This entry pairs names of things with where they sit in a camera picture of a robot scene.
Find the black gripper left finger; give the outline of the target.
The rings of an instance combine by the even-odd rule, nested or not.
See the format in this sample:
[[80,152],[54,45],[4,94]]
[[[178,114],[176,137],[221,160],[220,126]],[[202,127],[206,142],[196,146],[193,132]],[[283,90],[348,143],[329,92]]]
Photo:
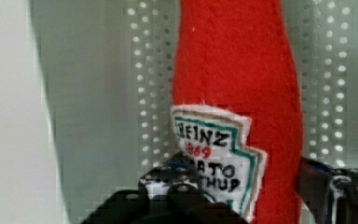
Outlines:
[[110,196],[81,224],[248,224],[226,203],[213,203],[195,168],[177,153],[140,177],[137,189]]

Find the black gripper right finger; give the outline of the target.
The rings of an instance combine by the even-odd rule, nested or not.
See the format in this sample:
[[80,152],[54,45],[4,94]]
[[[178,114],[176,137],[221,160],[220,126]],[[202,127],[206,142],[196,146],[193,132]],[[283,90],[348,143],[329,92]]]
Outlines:
[[297,192],[316,224],[358,224],[358,169],[303,158]]

